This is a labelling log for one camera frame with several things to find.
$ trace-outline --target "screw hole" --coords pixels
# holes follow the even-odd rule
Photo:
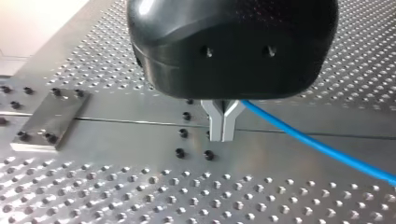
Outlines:
[[[276,55],[276,48],[271,46],[264,46],[262,48],[262,56],[266,58],[273,58]]]
[[[202,46],[200,49],[201,55],[205,56],[206,58],[213,57],[213,49],[208,46]]]

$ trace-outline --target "aluminum plate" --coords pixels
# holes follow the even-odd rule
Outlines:
[[[285,134],[239,131],[235,142],[220,144],[200,128],[181,139],[173,126],[78,120],[57,154],[33,154],[7,144],[26,118],[7,119],[1,223],[396,221],[396,188]],[[317,138],[396,172],[395,140]],[[186,159],[175,156],[177,147]],[[204,159],[207,149],[214,161]]]

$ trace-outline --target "metal bracket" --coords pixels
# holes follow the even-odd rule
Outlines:
[[[240,101],[203,100],[201,105],[210,119],[210,141],[231,142],[235,132],[236,118],[244,111]]]
[[[11,143],[16,151],[55,151],[89,93],[54,88]]]

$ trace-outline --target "black bolt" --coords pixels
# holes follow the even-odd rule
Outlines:
[[[46,133],[44,136],[47,138],[47,142],[55,144],[58,141],[58,137],[53,133]]]
[[[0,118],[0,125],[6,125],[8,123],[8,120],[5,118]]]
[[[84,91],[82,90],[75,90],[75,93],[77,97],[84,97]]]
[[[33,90],[32,90],[32,88],[30,88],[30,87],[25,87],[25,88],[23,88],[23,91],[24,91],[26,94],[28,94],[28,95],[33,94]]]
[[[22,142],[27,142],[27,141],[29,141],[29,138],[30,138],[30,136],[27,132],[18,132],[17,136],[20,138],[20,140]]]
[[[183,148],[177,148],[176,149],[176,157],[179,159],[183,159],[186,156],[186,153],[184,152]]]
[[[54,96],[61,96],[62,94],[61,90],[59,90],[58,88],[52,88],[51,91]]]
[[[183,113],[183,119],[186,121],[191,120],[191,114],[189,112],[184,112]]]
[[[187,138],[189,136],[189,132],[185,129],[178,130],[178,134],[180,134],[180,137],[182,138]]]
[[[213,161],[215,159],[215,154],[211,150],[205,151],[204,156],[207,161]]]
[[[21,104],[18,103],[17,101],[12,101],[10,104],[11,104],[11,107],[12,107],[13,109],[19,109],[19,108],[21,108]]]
[[[11,88],[8,86],[1,86],[0,89],[2,90],[3,93],[10,93]]]
[[[194,100],[188,99],[188,100],[186,100],[186,103],[187,103],[188,105],[192,105],[192,104],[194,104]]]

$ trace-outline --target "metal clamp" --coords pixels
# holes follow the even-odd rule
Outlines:
[[[240,101],[203,100],[201,105],[210,119],[210,141],[233,141],[236,118],[244,111]]]

